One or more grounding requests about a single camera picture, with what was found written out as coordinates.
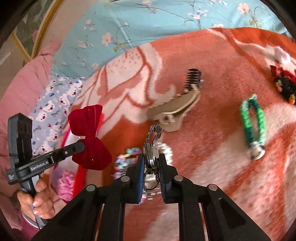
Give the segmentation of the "person left hand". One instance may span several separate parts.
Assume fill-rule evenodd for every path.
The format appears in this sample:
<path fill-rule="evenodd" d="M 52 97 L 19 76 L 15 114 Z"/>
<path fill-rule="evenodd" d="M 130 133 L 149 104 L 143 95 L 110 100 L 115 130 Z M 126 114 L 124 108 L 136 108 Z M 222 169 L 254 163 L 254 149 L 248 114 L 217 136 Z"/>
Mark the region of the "person left hand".
<path fill-rule="evenodd" d="M 36 221 L 35 216 L 51 219 L 55 215 L 55 208 L 48 182 L 39 178 L 36 183 L 36 190 L 35 197 L 23 191 L 17 193 L 22 212 L 33 221 Z"/>

